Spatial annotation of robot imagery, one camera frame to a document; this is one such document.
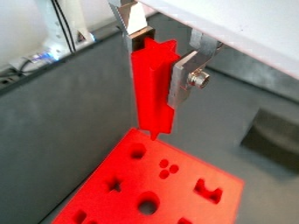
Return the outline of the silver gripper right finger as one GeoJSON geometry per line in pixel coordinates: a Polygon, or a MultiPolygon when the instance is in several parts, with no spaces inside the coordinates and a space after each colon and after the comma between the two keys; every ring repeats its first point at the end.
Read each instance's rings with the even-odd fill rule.
{"type": "Polygon", "coordinates": [[[189,45],[193,50],[172,66],[168,105],[173,109],[188,98],[192,87],[207,86],[209,75],[203,69],[223,47],[215,38],[195,29],[191,30],[189,45]]]}

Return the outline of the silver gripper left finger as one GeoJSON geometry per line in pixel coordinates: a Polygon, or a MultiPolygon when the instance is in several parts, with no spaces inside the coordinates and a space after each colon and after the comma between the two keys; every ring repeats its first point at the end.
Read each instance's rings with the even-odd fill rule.
{"type": "Polygon", "coordinates": [[[107,0],[123,32],[129,52],[145,47],[145,39],[155,38],[155,29],[147,24],[143,5],[136,0],[107,0]]]}

